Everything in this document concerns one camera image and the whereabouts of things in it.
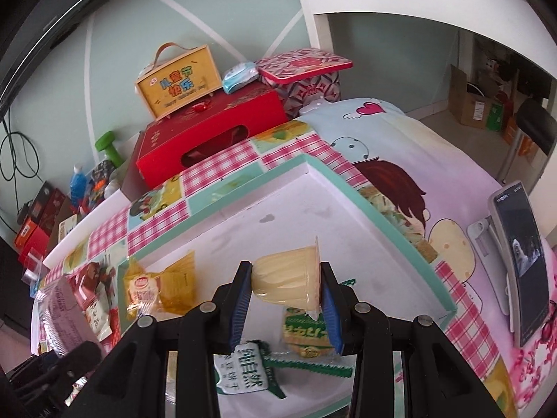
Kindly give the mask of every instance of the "black chair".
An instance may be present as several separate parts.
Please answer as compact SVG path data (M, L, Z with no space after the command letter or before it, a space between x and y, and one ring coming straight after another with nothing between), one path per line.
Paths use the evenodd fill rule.
M497 181L505 183L512 162L520 148L524 135L528 135L545 155L549 155L557 138L557 121L539 103L526 99L516 112L516 133L503 165L497 174Z

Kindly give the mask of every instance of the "light blue wall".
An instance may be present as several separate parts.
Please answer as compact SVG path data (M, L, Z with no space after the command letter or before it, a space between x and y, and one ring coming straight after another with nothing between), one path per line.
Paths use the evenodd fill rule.
M335 52L354 67L340 75L343 99L375 97L403 111L445 100L449 64L457 64L458 29L392 14L329 16Z
M111 0L55 48L21 90L11 108L12 129L34 141L43 179L67 192L74 163L82 163L85 169L94 166L91 139L114 130L126 140L151 121L134 93L134 82L161 44L174 41L194 47L208 43L221 73L238 62L180 11L201 19L248 60L261 58L300 11L299 0L172 1L178 10L168 1ZM344 98L378 97L406 111L446 98L447 62L455 63L458 50L455 28L384 14L334 15L331 23L337 52L354 60L354 69L342 74ZM88 130L85 106L88 27L93 133ZM302 18L276 52L306 46ZM21 168L29 171L21 147L17 150ZM6 148L0 161L9 170ZM33 199L40 186L38 179L20 178L20 204ZM16 228L13 183L1 178L0 212ZM2 223L0 235L13 238Z

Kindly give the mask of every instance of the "green dumbbell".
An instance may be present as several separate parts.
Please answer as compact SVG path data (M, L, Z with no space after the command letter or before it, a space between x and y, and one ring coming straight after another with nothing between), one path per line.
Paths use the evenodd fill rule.
M104 151L109 160L114 163L114 166L116 168L118 168L120 165L122 165L122 163L124 163L124 160L122 159L116 148L114 148L114 146L112 145L115 139L116 137L114 136L114 133L112 132L112 130L109 130L97 140L97 142L95 143L95 148L98 152Z

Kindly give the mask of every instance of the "metal screw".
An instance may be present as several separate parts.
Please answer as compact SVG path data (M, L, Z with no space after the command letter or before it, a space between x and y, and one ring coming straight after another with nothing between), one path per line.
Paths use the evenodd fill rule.
M147 328L149 325L152 324L153 318L151 316L141 316L138 319L138 327L140 328Z
M204 301L199 305L199 311L201 312L213 312L217 309L217 306L212 301Z
M361 314L366 314L366 312L371 311L371 305L365 301L359 301L354 305L354 309Z
M431 326L433 324L433 319L430 318L427 314L422 314L418 316L418 323L421 326Z

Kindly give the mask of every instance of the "phone screen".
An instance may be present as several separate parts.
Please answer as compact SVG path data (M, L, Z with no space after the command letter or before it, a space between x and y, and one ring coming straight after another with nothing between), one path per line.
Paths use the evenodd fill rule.
M511 250L516 274L522 346L543 323L549 311L544 251L522 184L516 184L497 195L495 207Z

